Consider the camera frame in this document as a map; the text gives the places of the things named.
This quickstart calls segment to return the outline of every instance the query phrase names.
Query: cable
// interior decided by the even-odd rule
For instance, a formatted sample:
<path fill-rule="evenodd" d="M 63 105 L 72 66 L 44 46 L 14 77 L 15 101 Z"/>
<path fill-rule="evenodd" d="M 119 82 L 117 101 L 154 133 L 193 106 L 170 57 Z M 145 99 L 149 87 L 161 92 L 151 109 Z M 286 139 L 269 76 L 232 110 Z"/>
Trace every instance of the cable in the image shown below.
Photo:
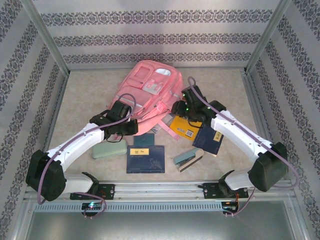
<path fill-rule="evenodd" d="M 108 141 L 108 139 L 106 139 L 106 141 L 107 141 L 108 143 L 111 143 L 111 144 L 113 144 L 113 143 L 120 143 L 123 138 L 124 138 L 124 136 L 121 135 L 121 138 L 120 138 L 120 140 L 118 140 L 118 141 Z"/>
<path fill-rule="evenodd" d="M 239 193 L 235 193 L 235 197 L 236 197 L 236 199 L 235 199 L 235 201 L 236 201 L 236 206 L 237 207 L 239 207 Z"/>
<path fill-rule="evenodd" d="M 252 199 L 252 197 L 254 196 L 255 191 L 256 191 L 256 188 L 253 189 L 253 191 L 252 191 L 251 195 L 249 196 L 248 200 L 245 202 L 245 204 L 243 205 L 243 207 L 242 207 L 240 210 L 238 210 L 238 211 L 235 212 L 235 213 L 230 212 L 230 211 L 228 211 L 228 210 L 225 210 L 225 211 L 229 212 L 229 214 L 226 213 L 225 216 L 226 216 L 226 217 L 234 217 L 234 216 L 237 216 L 239 213 L 241 213 L 241 212 L 246 208 L 246 206 L 248 205 L 248 203 L 250 202 L 250 200 Z"/>
<path fill-rule="evenodd" d="M 230 215 L 233 214 L 233 216 L 236 216 L 232 211 L 229 211 L 229 210 L 226 210 L 226 209 L 223 209 L 223 212 L 228 212 L 228 213 L 230 213 Z M 254 227 L 252 227 L 250 224 L 247 224 L 246 221 L 244 221 L 244 220 L 240 217 L 240 215 L 237 215 L 236 217 L 237 217 L 237 219 L 238 219 L 242 224 L 244 224 L 245 226 L 247 226 L 247 227 L 251 230 L 251 232 L 255 233 L 255 234 L 259 237 L 259 239 L 264 239 L 264 240 L 266 240 L 266 238 L 265 238 L 260 232 L 257 232 L 257 230 L 256 230 Z"/>
<path fill-rule="evenodd" d="M 201 125 L 201 126 L 196 126 L 196 125 L 192 125 L 188 119 L 188 124 L 191 126 L 191 127 L 194 127 L 196 129 L 203 129 L 204 127 Z"/>
<path fill-rule="evenodd" d="M 196 85 L 196 80 L 192 77 L 189 76 L 188 77 L 188 83 L 193 91 L 193 93 L 200 99 L 201 102 L 203 102 L 208 108 L 210 108 L 211 110 L 213 110 L 216 114 L 220 115 L 221 117 L 223 117 L 224 119 L 226 119 L 227 121 L 229 121 L 230 123 L 234 124 L 235 126 L 237 126 L 239 129 L 241 129 L 244 133 L 246 133 L 250 138 L 252 138 L 256 143 L 258 143 L 260 146 L 262 146 L 264 149 L 266 149 L 267 151 L 269 151 L 270 153 L 272 153 L 274 156 L 276 156 L 278 159 L 280 159 L 282 162 L 284 162 L 292 171 L 293 174 L 296 177 L 295 183 L 291 186 L 276 186 L 274 185 L 275 188 L 278 189 L 293 189 L 296 186 L 298 186 L 299 182 L 300 182 L 300 176 L 297 172 L 297 170 L 294 168 L 294 166 L 291 165 L 291 163 L 289 163 L 287 160 L 285 160 L 282 156 L 280 156 L 278 153 L 276 153 L 275 151 L 273 151 L 271 148 L 267 147 L 265 144 L 263 144 L 259 139 L 257 139 L 255 136 L 253 136 L 249 131 L 247 131 L 244 127 L 242 127 L 240 124 L 238 124 L 238 122 L 234 122 L 232 121 L 230 118 L 228 118 L 227 116 L 225 116 L 224 114 L 222 114 L 221 112 L 219 112 L 217 109 L 215 109 L 213 106 L 211 106 L 209 103 L 207 103 L 200 95 L 199 93 L 197 93 L 197 91 L 195 90 L 193 85 Z"/>
<path fill-rule="evenodd" d="M 128 116 L 126 116 L 125 118 L 119 120 L 119 121 L 115 121 L 115 122 L 112 122 L 112 123 L 108 123 L 108 124 L 104 124 L 104 125 L 101 125 L 101 126 L 96 126 L 94 128 L 91 128 L 90 130 L 86 131 L 86 132 L 83 132 L 79 135 L 76 135 L 74 138 L 72 138 L 70 141 L 68 141 L 65 145 L 63 145 L 59 151 L 57 151 L 52 157 L 51 159 L 47 162 L 47 164 L 45 165 L 43 171 L 42 171 L 42 174 L 41 174 L 41 177 L 40 177 L 40 181 L 39 181 L 39 186 L 38 186 L 38 191 L 37 191 L 37 202 L 39 205 L 42 205 L 44 204 L 44 202 L 46 201 L 45 199 L 43 201 L 41 201 L 41 191 L 42 191 L 42 186 L 43 186 L 43 183 L 44 183 L 44 179 L 45 179 L 45 175 L 47 173 L 47 170 L 49 168 L 49 165 L 53 162 L 53 160 L 59 155 L 61 154 L 61 152 L 66 148 L 68 147 L 71 143 L 73 143 L 75 140 L 77 140 L 78 138 L 88 134 L 88 133 L 91 133 L 97 129 L 102 129 L 102 128 L 105 128 L 105 127 L 110 127 L 110 126 L 113 126 L 113 125 L 117 125 L 117 124 L 120 124 L 122 122 L 125 122 L 126 120 L 128 120 L 132 115 L 133 113 L 135 112 L 136 110 L 136 105 L 137 105 L 137 101 L 135 99 L 135 97 L 130 94 L 130 93 L 124 93 L 122 94 L 121 96 L 119 96 L 118 100 L 120 100 L 123 96 L 125 95 L 128 95 L 130 96 L 132 99 L 133 99 L 133 107 L 132 107 L 132 111 L 130 112 L 130 114 Z M 95 196 L 95 195 L 92 195 L 92 194 L 89 194 L 89 193 L 86 193 L 86 192 L 76 192 L 77 194 L 81 194 L 81 195 L 85 195 L 85 196 L 89 196 L 89 197 L 93 197 L 93 198 L 97 198 L 97 199 L 102 199 L 104 202 L 106 202 L 103 198 L 99 197 L 99 196 Z"/>
<path fill-rule="evenodd" d="M 108 112 L 110 112 L 110 110 L 109 110 L 109 109 L 106 109 L 106 110 L 104 110 L 103 112 L 101 112 L 100 114 L 103 116 L 103 115 L 107 114 Z"/>
<path fill-rule="evenodd" d="M 104 208 L 103 208 L 100 212 L 98 212 L 96 215 L 91 216 L 90 219 L 93 219 L 93 218 L 95 218 L 95 217 L 98 217 L 99 215 L 101 215 L 101 214 L 107 209 L 107 202 L 106 202 L 106 200 L 104 200 L 104 199 L 103 199 L 102 197 L 100 197 L 100 196 L 96 196 L 96 195 L 89 194 L 89 193 L 86 193 L 86 192 L 79 192 L 79 191 L 74 192 L 74 193 L 75 193 L 75 194 L 79 194 L 79 195 L 83 195 L 83 196 L 88 196 L 88 197 L 91 197 L 91 198 L 100 199 L 101 202 L 103 203 Z M 84 215 L 85 218 L 87 217 L 87 215 L 86 215 L 87 210 L 88 210 L 88 208 L 86 208 L 86 209 L 84 210 L 84 212 L 83 212 L 83 215 Z"/>

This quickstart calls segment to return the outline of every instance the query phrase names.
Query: pink backpack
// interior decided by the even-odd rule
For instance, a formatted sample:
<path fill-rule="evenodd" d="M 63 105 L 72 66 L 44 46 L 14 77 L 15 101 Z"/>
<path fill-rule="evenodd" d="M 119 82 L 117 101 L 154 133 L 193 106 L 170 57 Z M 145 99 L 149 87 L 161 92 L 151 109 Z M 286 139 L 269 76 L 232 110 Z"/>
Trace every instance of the pink backpack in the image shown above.
<path fill-rule="evenodd" d="M 172 105 L 182 99 L 184 89 L 181 73 L 172 66 L 152 60 L 142 60 L 119 85 L 110 107 L 124 93 L 136 99 L 132 119 L 138 120 L 138 133 L 142 135 L 159 124 L 176 140 L 179 139 L 162 118 L 171 112 Z M 124 96 L 121 101 L 133 106 L 133 100 Z"/>

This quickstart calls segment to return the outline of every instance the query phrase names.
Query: black mount bracket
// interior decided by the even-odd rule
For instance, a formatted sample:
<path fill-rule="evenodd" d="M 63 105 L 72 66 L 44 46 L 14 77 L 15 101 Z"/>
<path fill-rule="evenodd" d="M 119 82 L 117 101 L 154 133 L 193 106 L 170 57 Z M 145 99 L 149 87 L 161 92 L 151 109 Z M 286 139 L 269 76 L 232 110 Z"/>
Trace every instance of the black mount bracket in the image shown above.
<path fill-rule="evenodd" d="M 236 193 L 238 193 L 239 199 L 246 199 L 249 197 L 248 190 L 246 188 L 239 188 L 234 191 L 234 194 L 226 196 L 219 188 L 218 182 L 206 182 L 202 185 L 198 185 L 198 188 L 203 189 L 204 199 L 230 199 L 236 198 Z"/>
<path fill-rule="evenodd" d="M 103 198 L 104 200 L 113 200 L 115 196 L 115 185 L 114 184 L 99 184 L 96 193 L 94 195 Z M 98 201 L 99 199 L 84 196 L 76 193 L 70 194 L 70 200 L 95 200 Z"/>

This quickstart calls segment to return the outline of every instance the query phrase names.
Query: floor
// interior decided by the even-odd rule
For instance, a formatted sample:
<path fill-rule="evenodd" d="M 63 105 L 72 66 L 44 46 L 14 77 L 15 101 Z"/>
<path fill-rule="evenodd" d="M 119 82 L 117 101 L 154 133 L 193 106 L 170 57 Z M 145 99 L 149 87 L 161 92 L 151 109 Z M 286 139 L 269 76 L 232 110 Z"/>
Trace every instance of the floor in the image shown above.
<path fill-rule="evenodd" d="M 234 218 L 225 217 L 220 211 L 139 211 L 107 211 L 99 216 L 99 220 L 85 219 L 79 212 L 35 212 L 33 213 L 26 239 L 295 239 L 286 208 L 282 201 L 250 202 L 243 211 L 243 214 L 237 215 Z"/>
<path fill-rule="evenodd" d="M 208 101 L 218 100 L 244 125 L 254 132 L 256 126 L 239 69 L 179 68 L 187 86 L 193 76 Z M 79 132 L 89 119 L 106 109 L 120 83 L 130 69 L 72 71 L 53 132 L 50 148 L 56 147 Z M 133 137 L 125 137 L 129 145 Z M 111 181 L 182 181 L 217 180 L 230 170 L 251 166 L 246 155 L 226 137 L 216 157 L 204 157 L 183 172 L 179 172 L 173 158 L 192 149 L 192 142 L 174 140 L 164 130 L 155 135 L 155 144 L 165 146 L 165 173 L 127 174 L 126 155 L 94 160 L 89 149 L 67 169 L 68 173 L 88 172 L 99 180 Z"/>

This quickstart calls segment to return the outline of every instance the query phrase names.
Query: metal grate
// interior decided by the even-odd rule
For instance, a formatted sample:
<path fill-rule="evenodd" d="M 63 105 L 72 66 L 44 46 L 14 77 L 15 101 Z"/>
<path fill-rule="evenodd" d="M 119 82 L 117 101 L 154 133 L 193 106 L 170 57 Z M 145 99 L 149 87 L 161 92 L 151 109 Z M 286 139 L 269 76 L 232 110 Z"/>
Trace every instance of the metal grate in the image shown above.
<path fill-rule="evenodd" d="M 37 205 L 35 213 L 76 213 L 81 212 L 82 203 L 45 203 Z M 110 202 L 107 212 L 136 213 L 136 212 L 212 212 L 222 211 L 221 202 Z"/>

